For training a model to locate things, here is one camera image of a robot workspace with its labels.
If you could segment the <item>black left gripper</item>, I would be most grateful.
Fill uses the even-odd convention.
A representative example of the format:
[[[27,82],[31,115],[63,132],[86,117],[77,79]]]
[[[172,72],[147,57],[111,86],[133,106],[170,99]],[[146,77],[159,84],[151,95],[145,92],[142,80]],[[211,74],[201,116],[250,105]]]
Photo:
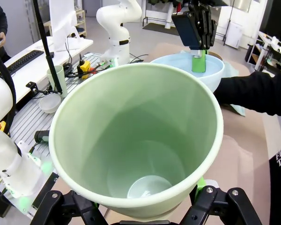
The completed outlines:
[[[183,45],[198,49],[192,57],[192,71],[205,72],[206,51],[214,45],[217,30],[209,6],[200,0],[191,0],[188,10],[173,13],[171,18]]]

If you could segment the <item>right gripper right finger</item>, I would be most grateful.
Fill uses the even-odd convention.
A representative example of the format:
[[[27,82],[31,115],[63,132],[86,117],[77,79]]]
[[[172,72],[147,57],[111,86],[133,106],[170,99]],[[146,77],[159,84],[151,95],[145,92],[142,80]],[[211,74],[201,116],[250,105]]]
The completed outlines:
[[[187,188],[191,207],[181,220],[182,225],[204,225],[209,216],[217,216],[224,225],[260,225],[258,217],[246,192],[233,187],[227,192],[219,188],[218,182],[207,179],[198,193],[197,186]]]

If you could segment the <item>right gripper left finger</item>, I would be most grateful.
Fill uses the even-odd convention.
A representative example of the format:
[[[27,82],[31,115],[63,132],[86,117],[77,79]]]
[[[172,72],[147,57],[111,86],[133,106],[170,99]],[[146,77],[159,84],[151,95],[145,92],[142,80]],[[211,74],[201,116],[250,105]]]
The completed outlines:
[[[106,225],[97,205],[73,190],[67,194],[51,190],[38,207],[32,225],[67,225],[72,218],[82,218],[85,225]]]

